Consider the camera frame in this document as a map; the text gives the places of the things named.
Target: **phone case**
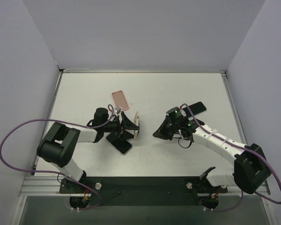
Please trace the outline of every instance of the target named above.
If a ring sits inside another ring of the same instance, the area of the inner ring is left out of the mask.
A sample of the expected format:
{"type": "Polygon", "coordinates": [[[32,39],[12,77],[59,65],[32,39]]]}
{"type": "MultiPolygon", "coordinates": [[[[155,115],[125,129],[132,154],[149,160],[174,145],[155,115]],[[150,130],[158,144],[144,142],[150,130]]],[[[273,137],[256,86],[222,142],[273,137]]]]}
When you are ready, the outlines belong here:
{"type": "Polygon", "coordinates": [[[123,91],[119,90],[119,91],[113,92],[111,95],[113,97],[113,100],[114,100],[114,103],[116,104],[116,106],[121,107],[122,111],[126,111],[129,109],[129,105],[126,101],[123,91]]]}

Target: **gray wall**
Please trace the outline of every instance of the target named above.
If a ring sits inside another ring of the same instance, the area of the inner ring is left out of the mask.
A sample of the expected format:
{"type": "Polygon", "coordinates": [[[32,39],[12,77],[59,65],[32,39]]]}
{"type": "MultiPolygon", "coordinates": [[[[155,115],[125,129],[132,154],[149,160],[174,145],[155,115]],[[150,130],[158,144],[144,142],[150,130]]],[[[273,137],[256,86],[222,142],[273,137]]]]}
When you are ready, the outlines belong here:
{"type": "Polygon", "coordinates": [[[23,0],[60,68],[227,69],[264,0],[23,0]]]}
{"type": "MultiPolygon", "coordinates": [[[[281,178],[281,0],[267,0],[228,69],[249,143],[260,144],[281,178]]],[[[273,178],[273,199],[281,199],[273,178]]],[[[281,224],[281,205],[274,205],[281,224]]]]}
{"type": "MultiPolygon", "coordinates": [[[[58,68],[21,0],[0,0],[0,142],[21,122],[46,118],[58,68]]],[[[44,124],[23,127],[7,141],[3,155],[31,168],[44,124]]],[[[23,173],[0,161],[0,225],[9,224],[23,173]]]]}

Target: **black bracket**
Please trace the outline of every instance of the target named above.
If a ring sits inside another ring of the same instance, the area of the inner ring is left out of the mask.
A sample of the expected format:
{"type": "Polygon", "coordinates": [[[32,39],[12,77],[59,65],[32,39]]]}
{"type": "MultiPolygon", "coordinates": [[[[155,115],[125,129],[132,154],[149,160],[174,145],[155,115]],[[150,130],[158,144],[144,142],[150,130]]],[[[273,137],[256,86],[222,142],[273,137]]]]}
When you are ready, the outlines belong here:
{"type": "MultiPolygon", "coordinates": [[[[258,145],[252,144],[245,147],[266,159],[261,147],[258,145]]],[[[236,154],[235,157],[234,181],[244,192],[253,194],[272,173],[264,162],[247,151],[244,151],[241,155],[236,154]]]]}

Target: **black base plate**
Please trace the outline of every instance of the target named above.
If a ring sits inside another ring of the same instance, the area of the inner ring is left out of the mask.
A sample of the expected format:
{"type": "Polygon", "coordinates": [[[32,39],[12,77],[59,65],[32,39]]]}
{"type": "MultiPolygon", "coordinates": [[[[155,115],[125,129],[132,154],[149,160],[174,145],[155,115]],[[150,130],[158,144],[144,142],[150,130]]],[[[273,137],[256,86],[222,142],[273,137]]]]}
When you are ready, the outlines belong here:
{"type": "MultiPolygon", "coordinates": [[[[95,191],[106,206],[177,206],[198,205],[193,191],[207,195],[213,192],[214,187],[204,180],[200,177],[86,177],[83,183],[94,190],[96,183],[101,183],[101,189],[95,191]],[[186,187],[188,182],[193,184],[193,190],[186,187]]],[[[85,189],[80,187],[63,179],[59,193],[83,193],[85,189]]],[[[227,189],[221,188],[220,193],[227,193],[227,189]]],[[[96,195],[90,197],[90,204],[98,201],[96,195]]]]}

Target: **purple cable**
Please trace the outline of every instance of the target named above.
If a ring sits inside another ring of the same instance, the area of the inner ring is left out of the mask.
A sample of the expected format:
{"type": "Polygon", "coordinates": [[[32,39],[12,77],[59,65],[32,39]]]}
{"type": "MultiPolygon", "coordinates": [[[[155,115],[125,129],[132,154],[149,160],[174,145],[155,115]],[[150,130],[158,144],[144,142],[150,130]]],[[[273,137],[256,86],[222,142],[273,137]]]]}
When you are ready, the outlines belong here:
{"type": "Polygon", "coordinates": [[[223,209],[223,210],[217,210],[217,209],[209,209],[209,208],[206,208],[205,207],[205,209],[207,209],[208,211],[211,211],[211,212],[228,212],[228,211],[230,211],[230,210],[234,210],[234,209],[236,209],[238,206],[240,206],[241,205],[241,203],[243,202],[243,199],[244,199],[244,192],[242,191],[242,195],[240,196],[240,200],[239,200],[239,202],[235,205],[235,206],[232,206],[232,207],[230,207],[230,208],[227,208],[227,209],[223,209]]]}
{"type": "MultiPolygon", "coordinates": [[[[188,109],[188,111],[190,112],[190,114],[192,115],[192,118],[193,120],[197,123],[197,125],[204,131],[206,132],[207,134],[211,134],[208,130],[206,130],[204,127],[201,126],[201,124],[198,122],[198,120],[195,118],[194,114],[192,113],[191,109],[189,108],[189,106],[184,103],[181,105],[182,106],[186,106],[186,108],[188,109]]],[[[221,141],[225,141],[223,138],[219,137],[218,135],[215,135],[215,134],[212,134],[214,137],[216,137],[217,139],[221,140],[221,141]]],[[[255,156],[257,156],[262,162],[264,162],[264,164],[268,167],[268,169],[271,171],[271,173],[273,174],[273,176],[275,177],[277,183],[278,183],[278,186],[279,186],[279,189],[281,191],[281,181],[277,175],[277,173],[275,172],[275,170],[272,168],[272,166],[267,162],[267,160],[265,158],[263,158],[260,154],[250,150],[250,149],[247,149],[247,148],[244,148],[244,147],[241,147],[241,146],[238,146],[236,144],[233,144],[229,141],[226,141],[226,143],[232,147],[235,147],[235,148],[238,148],[238,149],[241,149],[241,150],[244,150],[244,151],[247,151],[255,156]]],[[[275,204],[280,204],[281,205],[281,201],[276,201],[276,200],[273,200],[273,199],[270,199],[269,197],[266,197],[265,195],[262,195],[258,192],[255,191],[255,194],[259,195],[260,197],[263,197],[267,200],[269,200],[270,202],[273,202],[275,204]]]]}
{"type": "MultiPolygon", "coordinates": [[[[109,123],[109,121],[112,119],[112,116],[113,116],[113,113],[114,113],[114,110],[113,110],[113,107],[112,105],[108,105],[108,109],[111,110],[111,116],[110,118],[104,123],[104,124],[101,124],[99,126],[96,126],[96,127],[92,127],[92,129],[94,128],[100,128],[104,125],[106,125],[107,123],[109,123]]],[[[11,164],[9,164],[7,161],[5,161],[5,159],[3,158],[2,156],[2,147],[3,147],[3,144],[4,142],[7,140],[7,138],[13,133],[15,132],[18,128],[28,124],[28,123],[32,123],[32,122],[37,122],[37,121],[51,121],[51,122],[59,122],[59,123],[65,123],[65,124],[69,124],[69,125],[74,125],[74,126],[78,126],[78,127],[82,127],[82,128],[88,128],[87,126],[84,126],[84,125],[80,125],[80,124],[76,124],[76,123],[70,123],[70,122],[65,122],[65,121],[62,121],[62,120],[53,120],[53,119],[35,119],[35,120],[29,120],[29,121],[26,121],[24,123],[21,123],[20,125],[16,126],[14,129],[12,129],[11,131],[9,131],[9,133],[3,138],[3,140],[1,141],[1,144],[0,144],[0,160],[3,162],[4,165],[6,165],[7,167],[13,169],[13,170],[17,170],[17,171],[21,171],[21,172],[28,172],[28,173],[55,173],[55,174],[59,174],[59,175],[62,175],[62,176],[65,176],[67,179],[69,179],[70,181],[76,183],[76,184],[79,184],[80,186],[90,190],[91,192],[93,192],[94,194],[96,194],[99,198],[100,198],[100,203],[98,204],[95,204],[95,205],[91,205],[89,207],[86,207],[84,209],[91,209],[91,208],[94,208],[96,206],[99,206],[102,202],[102,198],[101,196],[93,189],[91,189],[90,187],[72,179],[71,177],[68,177],[67,175],[65,175],[64,173],[62,172],[57,172],[57,171],[50,171],[50,170],[26,170],[26,169],[21,169],[21,168],[17,168],[17,167],[14,167],[12,166],[11,164]]]]}

